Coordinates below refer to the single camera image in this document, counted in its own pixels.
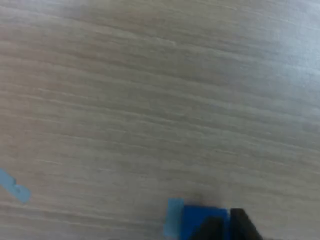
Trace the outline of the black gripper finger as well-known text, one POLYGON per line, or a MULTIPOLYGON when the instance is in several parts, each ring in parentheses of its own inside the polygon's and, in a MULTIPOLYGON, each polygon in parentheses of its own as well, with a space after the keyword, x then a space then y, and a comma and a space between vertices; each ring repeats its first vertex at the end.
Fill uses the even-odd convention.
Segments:
POLYGON ((221 217, 209 216, 192 233, 190 240, 223 240, 224 220, 221 217))
POLYGON ((230 210, 230 239, 263 240, 256 226, 242 208, 232 208, 230 210))

